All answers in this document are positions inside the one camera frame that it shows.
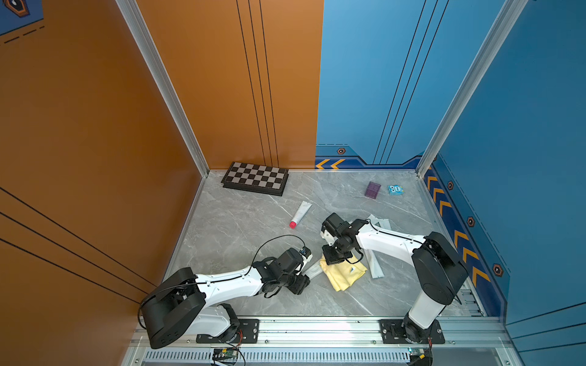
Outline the black cap toothpaste tube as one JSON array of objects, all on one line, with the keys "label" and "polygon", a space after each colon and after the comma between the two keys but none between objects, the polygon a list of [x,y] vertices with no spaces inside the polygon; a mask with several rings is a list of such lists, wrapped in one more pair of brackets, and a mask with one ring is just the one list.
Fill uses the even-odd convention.
[{"label": "black cap toothpaste tube", "polygon": [[314,278],[316,278],[317,276],[319,276],[323,273],[324,272],[323,272],[323,269],[320,265],[320,260],[317,260],[312,265],[309,265],[302,272],[302,274],[306,275],[310,280],[313,280]]}]

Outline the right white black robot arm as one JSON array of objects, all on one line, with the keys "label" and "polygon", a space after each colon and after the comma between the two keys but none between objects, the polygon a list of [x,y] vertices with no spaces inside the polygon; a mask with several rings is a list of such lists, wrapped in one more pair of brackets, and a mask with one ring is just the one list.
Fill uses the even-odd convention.
[{"label": "right white black robot arm", "polygon": [[355,264],[372,250],[414,267],[421,291],[403,321],[412,339],[416,332],[431,328],[468,277],[458,252],[438,232],[427,236],[399,233],[377,227],[368,219],[349,223],[333,213],[323,222],[320,236],[327,242],[322,251],[328,265]]}]

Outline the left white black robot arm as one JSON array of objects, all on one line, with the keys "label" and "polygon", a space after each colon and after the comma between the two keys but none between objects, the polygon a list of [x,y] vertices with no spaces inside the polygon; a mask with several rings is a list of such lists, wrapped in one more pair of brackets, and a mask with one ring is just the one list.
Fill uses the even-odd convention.
[{"label": "left white black robot arm", "polygon": [[311,250],[303,247],[222,274],[198,275],[181,268],[142,300],[140,326],[146,329],[151,349],[169,346],[192,331],[231,340],[241,323],[227,302],[261,294],[269,299],[283,288],[301,294],[311,282],[302,274],[311,259]]}]

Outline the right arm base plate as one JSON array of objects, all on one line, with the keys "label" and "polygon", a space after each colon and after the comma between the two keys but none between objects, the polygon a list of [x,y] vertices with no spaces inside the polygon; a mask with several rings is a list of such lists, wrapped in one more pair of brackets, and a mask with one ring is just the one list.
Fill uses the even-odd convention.
[{"label": "right arm base plate", "polygon": [[443,330],[438,320],[427,329],[421,329],[411,320],[383,319],[378,322],[384,344],[428,344],[446,343]]}]

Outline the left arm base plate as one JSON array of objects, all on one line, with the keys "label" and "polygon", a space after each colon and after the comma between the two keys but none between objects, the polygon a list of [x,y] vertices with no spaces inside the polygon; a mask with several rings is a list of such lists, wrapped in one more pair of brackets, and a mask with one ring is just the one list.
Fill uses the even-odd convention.
[{"label": "left arm base plate", "polygon": [[218,337],[198,334],[198,344],[256,344],[259,335],[259,319],[245,318],[238,320],[238,326],[230,325]]}]

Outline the purple cap toothpaste tube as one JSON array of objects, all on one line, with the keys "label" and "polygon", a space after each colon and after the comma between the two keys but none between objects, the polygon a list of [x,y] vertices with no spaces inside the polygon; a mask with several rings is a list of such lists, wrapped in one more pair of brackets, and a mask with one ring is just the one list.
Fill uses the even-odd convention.
[{"label": "purple cap toothpaste tube", "polygon": [[369,271],[372,279],[384,278],[385,274],[382,270],[381,265],[378,262],[378,259],[375,256],[375,253],[372,250],[367,249],[365,251],[365,255],[367,262],[369,264]]}]

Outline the yellow microfibre cloth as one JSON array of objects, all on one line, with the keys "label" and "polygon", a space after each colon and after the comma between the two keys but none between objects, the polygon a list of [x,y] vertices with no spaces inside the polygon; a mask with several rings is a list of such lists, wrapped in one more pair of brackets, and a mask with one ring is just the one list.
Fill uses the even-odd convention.
[{"label": "yellow microfibre cloth", "polygon": [[360,262],[357,264],[342,262],[328,265],[325,257],[322,257],[319,264],[335,291],[346,291],[368,271],[366,266]]}]

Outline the dark blue cap tube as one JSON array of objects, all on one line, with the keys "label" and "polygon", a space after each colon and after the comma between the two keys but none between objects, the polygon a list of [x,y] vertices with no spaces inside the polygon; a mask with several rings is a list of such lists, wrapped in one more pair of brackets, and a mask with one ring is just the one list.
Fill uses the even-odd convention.
[{"label": "dark blue cap tube", "polygon": [[368,217],[368,220],[375,227],[380,227],[384,230],[391,230],[392,229],[389,219],[381,219],[381,218],[378,218],[378,217],[371,214]]}]

